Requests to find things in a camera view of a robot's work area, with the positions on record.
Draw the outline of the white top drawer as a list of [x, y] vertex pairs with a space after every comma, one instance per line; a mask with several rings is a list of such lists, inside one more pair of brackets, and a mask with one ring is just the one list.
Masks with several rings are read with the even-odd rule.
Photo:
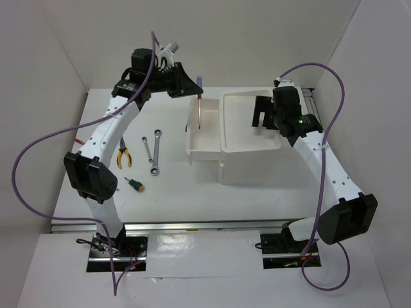
[[219, 161], [220, 146], [219, 100], [201, 99], [201, 129], [198, 129], [198, 101], [192, 98], [186, 125], [186, 154], [188, 163], [194, 161]]

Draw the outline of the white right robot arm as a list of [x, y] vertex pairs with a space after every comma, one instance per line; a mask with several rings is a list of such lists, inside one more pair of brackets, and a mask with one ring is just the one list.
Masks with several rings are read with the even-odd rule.
[[302, 242], [321, 240], [331, 245], [369, 231], [378, 201], [351, 180], [324, 140], [325, 132], [313, 114], [303, 114], [294, 86], [276, 87], [272, 96], [257, 95], [252, 126], [276, 130], [307, 163], [320, 185], [316, 214], [289, 221], [280, 243], [293, 252]]

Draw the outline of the yellow handled pliers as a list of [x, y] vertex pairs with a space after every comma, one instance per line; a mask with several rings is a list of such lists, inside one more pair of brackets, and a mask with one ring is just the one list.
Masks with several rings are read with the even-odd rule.
[[125, 140], [123, 137], [120, 138], [119, 141], [119, 151], [118, 151], [118, 155], [117, 155], [117, 159], [116, 159], [116, 163], [119, 169], [123, 169], [122, 166], [122, 158], [123, 156], [126, 156], [127, 158], [127, 166], [128, 167], [132, 167], [132, 157], [130, 156], [130, 153], [128, 151], [128, 148], [125, 144]]

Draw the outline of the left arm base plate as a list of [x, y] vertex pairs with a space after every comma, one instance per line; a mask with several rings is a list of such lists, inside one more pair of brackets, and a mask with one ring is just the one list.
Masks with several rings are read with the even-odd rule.
[[[86, 272], [110, 272], [109, 247], [103, 244], [95, 235], [90, 241], [77, 239], [78, 244], [89, 246]], [[127, 236], [121, 248], [113, 248], [113, 263], [115, 272], [123, 272], [130, 267], [130, 272], [146, 271], [146, 255], [148, 236]]]

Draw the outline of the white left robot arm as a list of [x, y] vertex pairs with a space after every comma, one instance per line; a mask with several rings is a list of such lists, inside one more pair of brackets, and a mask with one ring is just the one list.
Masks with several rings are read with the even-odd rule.
[[77, 153], [69, 152], [64, 157], [70, 184], [98, 220], [97, 237], [113, 256], [121, 255], [127, 248], [125, 226], [114, 204], [118, 179], [109, 169], [121, 137], [153, 93], [165, 92], [171, 98], [180, 98], [203, 92], [182, 64], [174, 61], [177, 48], [168, 44], [156, 56], [151, 49], [136, 49], [131, 66], [113, 88], [105, 114], [107, 120], [95, 128]]

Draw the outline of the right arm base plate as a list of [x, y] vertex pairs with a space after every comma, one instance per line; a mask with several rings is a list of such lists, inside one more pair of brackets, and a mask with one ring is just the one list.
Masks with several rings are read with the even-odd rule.
[[300, 268], [304, 262], [306, 267], [321, 267], [317, 244], [313, 244], [306, 255], [301, 255], [307, 244], [308, 240], [286, 243], [281, 234], [261, 234], [255, 248], [262, 253], [265, 270]]

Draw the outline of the purple handled screwdriver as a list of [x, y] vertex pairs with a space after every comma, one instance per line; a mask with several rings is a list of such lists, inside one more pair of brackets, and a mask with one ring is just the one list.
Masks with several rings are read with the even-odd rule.
[[[197, 85], [202, 88], [202, 77], [197, 76]], [[197, 101], [198, 101], [198, 129], [201, 129], [201, 99], [202, 99], [202, 94], [199, 94], [197, 96]]]

